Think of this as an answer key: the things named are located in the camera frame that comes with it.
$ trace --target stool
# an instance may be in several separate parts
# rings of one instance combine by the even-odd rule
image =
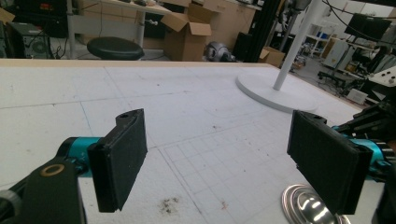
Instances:
[[[136,61],[145,55],[136,43],[118,37],[96,37],[87,44],[87,50],[102,60]]]

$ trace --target stainless steel lid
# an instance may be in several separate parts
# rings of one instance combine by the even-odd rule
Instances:
[[[350,224],[346,216],[333,215],[314,189],[292,185],[282,194],[282,206],[289,223]]]

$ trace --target black monitor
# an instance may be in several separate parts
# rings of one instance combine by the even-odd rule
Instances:
[[[355,13],[346,27],[345,33],[378,42],[390,24],[391,21]]]

